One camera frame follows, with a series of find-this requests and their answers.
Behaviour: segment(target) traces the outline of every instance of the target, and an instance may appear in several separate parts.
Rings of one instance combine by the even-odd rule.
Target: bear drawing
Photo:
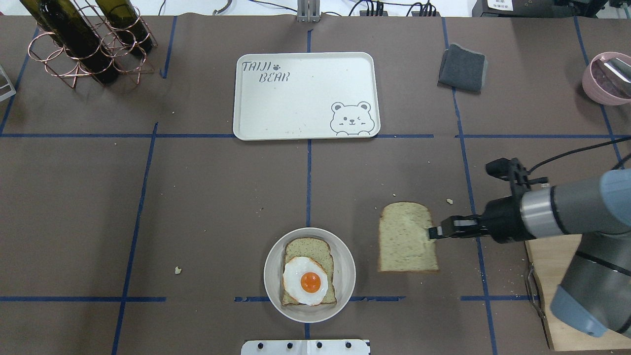
[[[331,129],[338,136],[369,136],[375,128],[375,121],[370,117],[370,104],[362,101],[357,105],[344,105],[336,102],[331,106],[333,119]]]

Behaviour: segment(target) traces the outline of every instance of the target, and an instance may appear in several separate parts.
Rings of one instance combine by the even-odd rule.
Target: wine bottle
[[[50,27],[46,25],[46,22],[44,21],[44,19],[42,18],[42,15],[39,12],[39,0],[20,0],[20,2],[28,10],[31,16],[35,18],[35,21],[37,21],[37,24],[39,25],[39,27],[42,28],[42,30],[46,32],[52,32]],[[51,34],[50,37],[55,42],[55,44],[57,44],[59,47],[63,47],[63,45],[61,44],[61,41],[57,38],[57,36],[54,33]]]
[[[98,7],[101,8],[101,11],[103,11],[107,21],[109,21],[113,27],[121,30],[125,29],[133,33],[132,36],[127,31],[117,32],[124,45],[132,45],[135,37],[140,47],[142,47],[145,53],[149,54],[153,41],[149,36],[149,31],[147,31],[143,23],[139,20],[129,0],[97,0],[97,4]],[[132,49],[131,54],[138,57],[143,56],[142,51],[137,47]]]
[[[66,46],[68,51],[79,59],[81,65],[100,83],[116,80],[119,72],[112,58],[104,53],[109,50],[79,14],[70,0],[40,0],[42,18]]]

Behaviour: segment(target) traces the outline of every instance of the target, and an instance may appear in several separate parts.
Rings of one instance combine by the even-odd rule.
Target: pink cup
[[[590,99],[599,104],[616,106],[631,102],[631,99],[624,99],[603,90],[603,88],[596,83],[596,79],[594,79],[594,76],[592,75],[591,68],[596,65],[594,64],[595,61],[600,59],[608,60],[615,57],[620,58],[626,63],[631,63],[631,57],[627,55],[617,52],[605,52],[598,54],[594,59],[592,59],[587,68],[585,68],[585,72],[583,72],[583,90],[585,90],[585,93]]]

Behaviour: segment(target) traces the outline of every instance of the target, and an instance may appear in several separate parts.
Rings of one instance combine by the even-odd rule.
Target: slice of bread
[[[379,219],[379,272],[438,272],[436,247],[429,239],[432,216],[414,202],[386,206]]]
[[[322,265],[329,282],[329,289],[326,291],[326,295],[321,304],[336,304],[338,301],[335,298],[335,288],[333,287],[333,257],[331,256],[331,247],[329,244],[321,239],[311,237],[297,238],[290,241],[285,246],[283,271],[285,271],[285,264],[296,256],[309,257]],[[283,288],[282,304],[283,306],[290,306],[300,303],[289,296],[289,293]]]

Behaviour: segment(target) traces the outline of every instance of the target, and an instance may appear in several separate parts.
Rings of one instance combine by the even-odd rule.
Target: white floor
[[[182,13],[199,13],[212,15],[213,10],[220,9],[226,5],[227,0],[167,0],[161,15],[180,15]],[[297,0],[263,0],[269,3],[276,3],[295,9]],[[386,0],[389,3],[413,4],[414,0]],[[432,0],[432,4],[438,9],[442,16],[470,17],[471,8],[476,0]],[[142,15],[157,15],[162,0],[132,0],[132,3],[140,9]],[[321,0],[321,11],[335,11],[341,15],[348,16],[355,0]],[[359,9],[365,9],[364,4],[357,6],[353,15],[359,14]],[[409,6],[385,5],[385,10],[390,16],[405,16]],[[5,15],[28,15],[28,12],[20,4],[19,0],[2,0],[0,11]],[[222,13],[222,15],[278,15],[292,13],[285,9],[278,9],[274,6],[257,4],[249,0],[233,0],[232,5]],[[598,13],[600,18],[626,18],[621,9],[607,6]]]

